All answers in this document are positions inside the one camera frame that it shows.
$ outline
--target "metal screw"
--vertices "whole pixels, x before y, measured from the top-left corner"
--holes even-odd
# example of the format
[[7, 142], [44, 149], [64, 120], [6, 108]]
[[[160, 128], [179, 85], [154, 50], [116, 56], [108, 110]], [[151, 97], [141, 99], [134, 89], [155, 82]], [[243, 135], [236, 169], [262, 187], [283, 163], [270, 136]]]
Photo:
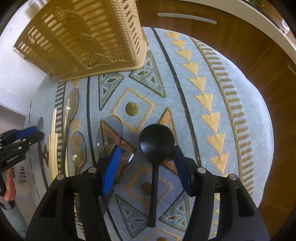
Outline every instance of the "metal screw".
[[237, 176], [235, 174], [230, 174], [229, 178], [233, 181], [235, 181], [237, 179]]
[[95, 173], [96, 172], [96, 168], [95, 167], [90, 167], [89, 168], [89, 173]]
[[64, 179], [64, 174], [58, 174], [57, 175], [57, 179], [60, 181], [60, 180], [63, 180]]
[[197, 171], [198, 171], [199, 173], [205, 173], [205, 169], [204, 169], [203, 167], [199, 167], [199, 168], [197, 169]]

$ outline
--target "plastic basket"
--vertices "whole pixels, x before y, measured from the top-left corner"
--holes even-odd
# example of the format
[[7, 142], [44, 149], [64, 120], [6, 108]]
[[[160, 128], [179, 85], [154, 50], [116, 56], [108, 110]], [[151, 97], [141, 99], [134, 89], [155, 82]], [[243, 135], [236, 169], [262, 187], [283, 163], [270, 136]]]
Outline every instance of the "plastic basket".
[[139, 69], [146, 58], [135, 0], [51, 0], [14, 47], [61, 81]]

